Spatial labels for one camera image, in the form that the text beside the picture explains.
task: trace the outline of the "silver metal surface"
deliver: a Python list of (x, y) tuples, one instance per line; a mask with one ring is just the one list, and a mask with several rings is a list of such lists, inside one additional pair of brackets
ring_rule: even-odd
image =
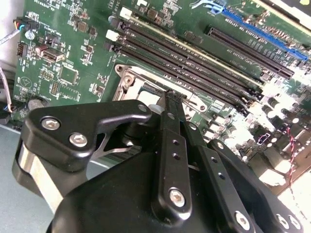
[(27, 32), (25, 32), (25, 37), (28, 40), (34, 40), (35, 39), (35, 33), (32, 30), (28, 30)]
[(196, 126), (192, 122), (188, 121), (188, 124), (192, 130), (196, 130)]
[(121, 80), (113, 101), (137, 99), (141, 87), (147, 83), (161, 91), (173, 89), (185, 95), (191, 108), (198, 112), (205, 112), (207, 109), (206, 104), (196, 94), (140, 67), (117, 65), (115, 71), (121, 77)]
[(288, 215), (288, 217), (290, 218), (291, 223), (298, 229), (301, 230), (301, 225), (299, 224), (299, 222), (297, 221), (296, 218), (294, 218), (291, 215)]
[(57, 130), (60, 127), (59, 121), (53, 118), (44, 119), (41, 121), (41, 125), (47, 130)]
[(223, 144), (221, 144), (220, 142), (217, 142), (217, 146), (218, 146), (220, 149), (223, 149), (223, 148), (224, 148)]
[(170, 119), (175, 120), (175, 116), (173, 113), (167, 113)]
[(170, 199), (177, 207), (183, 207), (185, 205), (185, 197), (177, 189), (172, 189), (170, 191)]
[(85, 147), (87, 145), (87, 138), (81, 133), (73, 133), (69, 137), (69, 142), (76, 147)]
[(138, 108), (142, 111), (142, 112), (147, 112), (147, 108), (146, 108), (146, 106), (144, 106), (144, 105), (142, 105), (142, 104), (140, 104), (140, 105), (138, 105)]
[(288, 224), (288, 222), (285, 220), (285, 218), (283, 218), (281, 215), (277, 214), (276, 215), (278, 218), (278, 221), (280, 222), (280, 224), (285, 228), (285, 229), (289, 229), (290, 225)]
[(251, 229), (249, 221), (240, 211), (235, 212), (235, 219), (244, 230), (249, 231)]
[(24, 143), (22, 144), (18, 163), (24, 171), (31, 175), (50, 209), (55, 213), (58, 205), (63, 200), (63, 196), (39, 158), (31, 153)]

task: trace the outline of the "connector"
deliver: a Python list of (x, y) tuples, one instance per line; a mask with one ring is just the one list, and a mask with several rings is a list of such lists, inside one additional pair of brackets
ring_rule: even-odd
[(13, 22), (16, 22), (18, 25), (18, 29), (20, 30), (36, 30), (39, 28), (40, 24), (32, 19), (29, 19), (27, 17), (17, 17)]
[(17, 56), (26, 57), (27, 56), (28, 45), (20, 42), (17, 44)]

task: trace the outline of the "screw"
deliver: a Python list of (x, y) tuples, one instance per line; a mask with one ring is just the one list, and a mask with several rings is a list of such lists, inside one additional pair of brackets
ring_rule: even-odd
[(132, 84), (132, 77), (131, 76), (126, 76), (124, 78), (124, 81), (127, 83), (127, 84)]
[(59, 121), (53, 118), (44, 119), (43, 121), (41, 121), (41, 125), (47, 130), (57, 130), (60, 127)]
[(167, 115), (170, 119), (175, 120), (175, 116), (173, 115), (173, 113), (167, 113)]
[(85, 147), (87, 144), (87, 138), (80, 133), (73, 133), (69, 137), (69, 142), (76, 147)]
[(170, 199), (177, 207), (183, 207), (185, 205), (185, 197), (177, 189), (170, 191)]
[(189, 126), (191, 129), (196, 130), (196, 126), (193, 123), (189, 122)]
[(289, 229), (290, 228), (290, 225), (288, 224), (288, 222), (285, 220), (285, 218), (283, 218), (281, 215), (277, 214), (276, 215), (277, 218), (278, 218), (278, 221), (282, 224), (282, 226), (285, 228), (285, 229)]
[(217, 142), (217, 146), (220, 148), (220, 149), (223, 149), (224, 146), (220, 143), (220, 142)]
[(138, 105), (138, 108), (139, 108), (141, 111), (143, 111), (144, 113), (147, 112), (146, 106), (144, 106), (144, 105), (142, 105), (142, 104)]
[(240, 211), (235, 212), (235, 219), (244, 230), (249, 231), (251, 229), (249, 221)]
[(290, 221), (292, 222), (292, 224), (298, 229), (301, 229), (301, 225), (299, 224), (299, 222), (296, 220), (296, 218), (294, 218), (291, 215), (288, 215), (288, 217), (290, 218)]

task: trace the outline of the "integrated circuit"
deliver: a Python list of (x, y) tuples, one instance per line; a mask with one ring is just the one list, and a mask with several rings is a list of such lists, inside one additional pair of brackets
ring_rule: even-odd
[(85, 23), (85, 22), (83, 22), (83, 21), (78, 22), (78, 24), (77, 24), (77, 29), (78, 29), (79, 31), (81, 31), (81, 32), (83, 32), (83, 33), (86, 33), (86, 32), (87, 32), (87, 28), (88, 28), (87, 23)]
[(59, 74), (59, 79), (70, 84), (74, 85), (75, 81), (78, 78), (78, 72), (69, 67), (62, 66)]

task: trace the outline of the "white connector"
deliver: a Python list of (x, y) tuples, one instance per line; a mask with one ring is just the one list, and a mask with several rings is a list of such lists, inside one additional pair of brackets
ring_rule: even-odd
[(137, 6), (140, 6), (140, 5), (146, 6), (147, 4), (148, 3), (145, 0), (137, 0), (137, 3), (136, 3)]
[(119, 36), (120, 36), (119, 33), (114, 32), (112, 30), (108, 30), (106, 33), (106, 38), (112, 41), (117, 41)]
[(122, 9), (120, 11), (120, 17), (129, 20), (131, 18), (131, 15), (132, 15), (132, 11), (131, 10), (129, 10), (129, 9), (125, 8), (125, 7), (122, 7)]

